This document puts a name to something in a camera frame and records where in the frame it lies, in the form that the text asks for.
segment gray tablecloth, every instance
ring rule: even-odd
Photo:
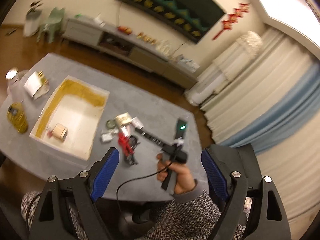
[[[166,142],[173,141],[177,119],[179,117],[188,119],[184,146],[184,150],[189,153],[188,165],[195,178],[207,181],[200,160],[200,140],[192,113],[108,74],[56,54],[45,56],[24,76],[21,82],[24,84],[34,71],[44,72],[44,75],[50,81],[50,91],[35,101],[24,91],[23,103],[29,123],[28,132],[23,135],[18,134],[7,121],[7,109],[12,103],[10,96],[0,108],[0,150],[17,165],[44,180],[47,180],[52,175],[57,176],[59,179],[72,178],[82,170],[39,151],[34,140],[29,137],[29,133],[50,95],[68,75],[71,75],[110,91],[110,96],[98,125],[87,167],[88,170],[95,161],[101,160],[110,147],[119,149],[120,162],[104,194],[105,198],[115,199],[116,189],[124,181],[156,171],[156,154],[160,152],[160,148],[138,134],[137,137],[141,144],[138,145],[135,151],[135,157],[139,162],[137,166],[130,167],[124,163],[116,138],[111,143],[101,143],[100,131],[105,127],[106,121],[125,112],[129,112],[132,117],[137,116],[144,124],[146,131]],[[170,200],[171,196],[163,191],[160,186],[161,183],[156,180],[156,176],[133,181],[119,190],[119,199],[125,201]]]

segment hand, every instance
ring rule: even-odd
[[[170,164],[170,161],[166,161],[163,163],[162,153],[157,155],[158,161],[158,171],[164,169],[167,165]],[[175,171],[177,173],[177,184],[174,187],[175,194],[183,194],[189,191],[192,191],[196,187],[196,182],[189,170],[189,168],[185,164],[180,163],[172,163],[168,169]],[[164,179],[168,176],[167,171],[162,171],[157,174],[157,180],[163,182]]]

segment black handle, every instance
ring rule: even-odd
[[[171,156],[167,153],[162,154],[162,161],[170,160]],[[161,188],[168,192],[170,195],[174,194],[174,188],[177,184],[177,173],[170,169],[167,170],[168,176],[162,182]]]

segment chair leg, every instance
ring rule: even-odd
[[[39,33],[38,33],[38,37],[37,37],[37,42],[40,41],[40,39],[41,39],[41,34],[42,34],[43,30],[44,30],[43,26],[40,26],[40,28],[39,28]]]
[[[2,154],[2,152],[0,152],[0,167],[4,163],[5,159],[6,157]]]
[[[54,41],[54,35],[55,35],[55,30],[50,30],[49,31],[49,43],[52,43]]]

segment black cable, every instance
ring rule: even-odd
[[[118,204],[118,208],[119,208],[119,211],[120,211],[120,214],[122,215],[124,221],[127,223],[127,225],[129,226],[129,228],[131,228],[135,233],[138,233],[140,234],[140,232],[136,231],[129,223],[128,221],[125,219],[125,216],[124,214],[122,213],[122,210],[121,210],[121,207],[120,207],[120,203],[119,203],[119,199],[118,199],[118,192],[119,192],[119,189],[124,185],[124,184],[127,184],[128,182],[131,182],[131,181],[134,181],[134,180],[138,180],[138,179],[146,179],[146,178],[149,178],[151,176],[154,176],[154,175],[157,175],[158,173],[160,172],[163,172],[165,171],[170,165],[172,164],[172,162],[170,162],[167,166],[165,166],[162,170],[159,170],[155,173],[152,173],[150,175],[147,175],[147,176],[143,176],[143,177],[139,177],[139,178],[135,178],[135,179],[129,179],[127,181],[125,181],[124,183],[122,183],[118,188],[117,188],[117,192],[116,192],[116,199],[117,199],[117,204]]]
[[[117,16],[116,16],[116,27],[120,26],[120,9],[121,9],[121,5],[122,5],[122,1],[120,2],[119,8],[118,8],[118,12],[117,12]]]
[[[179,50],[179,49],[181,49],[181,47],[184,45],[184,44],[186,44],[187,42],[184,42],[184,43],[182,43],[173,53],[172,53],[172,56]]]
[[[39,193],[38,195],[36,195],[30,202],[28,209],[27,209],[27,214],[26,214],[26,227],[27,227],[27,232],[29,232],[29,213],[32,207],[32,204],[34,203],[34,201],[37,199],[37,197],[39,197],[41,195],[41,193]]]

